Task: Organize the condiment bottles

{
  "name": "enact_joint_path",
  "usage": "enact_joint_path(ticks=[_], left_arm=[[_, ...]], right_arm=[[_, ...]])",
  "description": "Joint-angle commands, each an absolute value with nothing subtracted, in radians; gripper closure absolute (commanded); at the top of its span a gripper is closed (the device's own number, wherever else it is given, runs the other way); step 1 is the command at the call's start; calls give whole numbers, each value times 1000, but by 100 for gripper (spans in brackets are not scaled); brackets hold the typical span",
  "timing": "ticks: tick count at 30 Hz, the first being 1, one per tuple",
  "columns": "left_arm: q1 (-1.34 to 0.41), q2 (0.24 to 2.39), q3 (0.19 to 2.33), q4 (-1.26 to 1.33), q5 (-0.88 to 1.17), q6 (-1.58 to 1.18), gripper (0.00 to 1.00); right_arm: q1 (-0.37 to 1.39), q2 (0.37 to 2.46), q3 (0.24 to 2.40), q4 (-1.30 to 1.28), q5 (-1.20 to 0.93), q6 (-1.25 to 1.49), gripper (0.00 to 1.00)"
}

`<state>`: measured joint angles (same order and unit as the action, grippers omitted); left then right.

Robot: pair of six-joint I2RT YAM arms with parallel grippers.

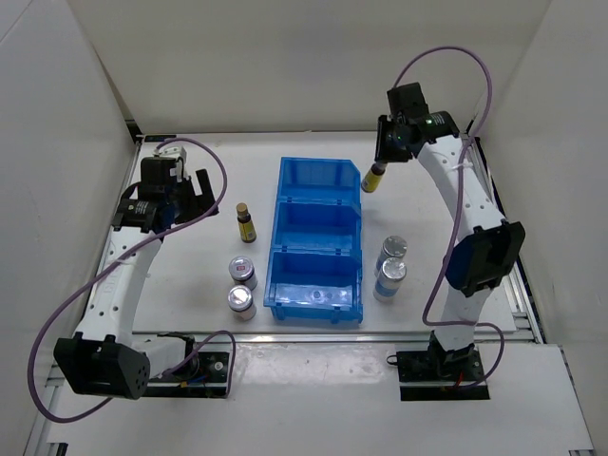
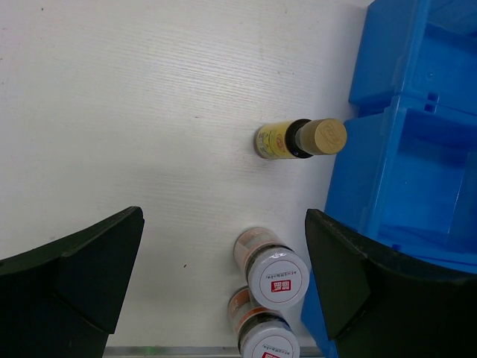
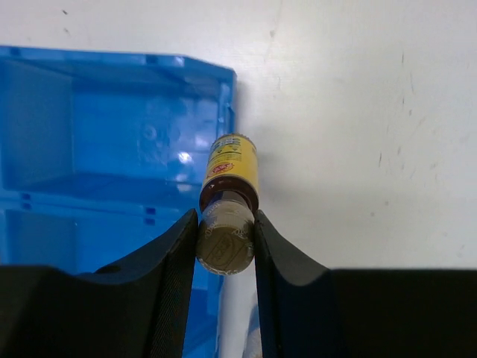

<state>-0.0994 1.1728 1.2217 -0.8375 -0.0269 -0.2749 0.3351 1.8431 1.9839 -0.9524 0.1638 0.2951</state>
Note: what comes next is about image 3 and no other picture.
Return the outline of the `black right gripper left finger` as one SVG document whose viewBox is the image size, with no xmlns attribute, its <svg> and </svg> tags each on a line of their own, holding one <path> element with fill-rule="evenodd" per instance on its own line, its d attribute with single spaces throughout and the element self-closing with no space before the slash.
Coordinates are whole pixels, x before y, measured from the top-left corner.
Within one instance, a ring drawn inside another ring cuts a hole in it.
<svg viewBox="0 0 477 358">
<path fill-rule="evenodd" d="M 180 357 L 198 215 L 93 273 L 1 268 L 3 357 Z"/>
</svg>

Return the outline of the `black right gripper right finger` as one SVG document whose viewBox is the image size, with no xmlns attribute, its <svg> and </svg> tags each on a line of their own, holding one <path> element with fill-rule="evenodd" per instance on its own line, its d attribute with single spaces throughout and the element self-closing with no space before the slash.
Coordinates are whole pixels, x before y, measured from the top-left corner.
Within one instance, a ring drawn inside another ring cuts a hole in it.
<svg viewBox="0 0 477 358">
<path fill-rule="evenodd" d="M 255 218 L 265 357 L 474 357 L 476 272 L 327 268 Z"/>
</svg>

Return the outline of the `yellow label bottle gold cap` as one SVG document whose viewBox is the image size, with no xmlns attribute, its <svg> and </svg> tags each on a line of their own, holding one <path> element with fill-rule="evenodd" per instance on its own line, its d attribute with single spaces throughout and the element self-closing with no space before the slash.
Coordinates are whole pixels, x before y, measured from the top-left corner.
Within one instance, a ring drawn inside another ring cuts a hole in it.
<svg viewBox="0 0 477 358">
<path fill-rule="evenodd" d="M 227 134 L 212 144 L 199 208 L 200 264 L 219 275 L 244 271 L 254 258 L 254 216 L 259 208 L 256 146 L 248 137 Z"/>
</svg>

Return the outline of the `blue label shaker silver lid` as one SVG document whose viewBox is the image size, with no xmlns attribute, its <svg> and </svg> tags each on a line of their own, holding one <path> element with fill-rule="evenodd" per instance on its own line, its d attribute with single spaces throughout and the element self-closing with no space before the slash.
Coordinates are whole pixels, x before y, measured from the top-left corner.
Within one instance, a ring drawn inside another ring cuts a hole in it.
<svg viewBox="0 0 477 358">
<path fill-rule="evenodd" d="M 243 358 L 263 358 L 262 336 L 259 322 L 259 308 L 255 304 L 250 312 L 249 325 L 245 338 Z"/>
</svg>

